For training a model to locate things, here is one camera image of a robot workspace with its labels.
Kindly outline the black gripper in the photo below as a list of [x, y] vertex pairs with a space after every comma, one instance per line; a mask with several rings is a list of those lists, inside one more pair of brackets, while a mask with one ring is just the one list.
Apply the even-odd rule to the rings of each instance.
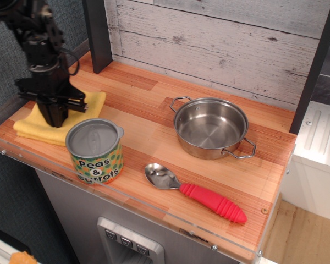
[[85, 94], [70, 83], [65, 67], [49, 71], [33, 71], [31, 77], [15, 80], [19, 95], [37, 102], [45, 121], [52, 127], [61, 127], [68, 111], [86, 112]]

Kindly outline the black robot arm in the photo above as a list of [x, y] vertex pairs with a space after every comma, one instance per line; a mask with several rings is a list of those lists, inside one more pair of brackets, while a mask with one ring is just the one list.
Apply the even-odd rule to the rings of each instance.
[[47, 124], [60, 128], [69, 110], [85, 112], [86, 95], [70, 83], [63, 32], [45, 1], [0, 1], [0, 22], [24, 51], [31, 77], [16, 79], [19, 96], [35, 101]]

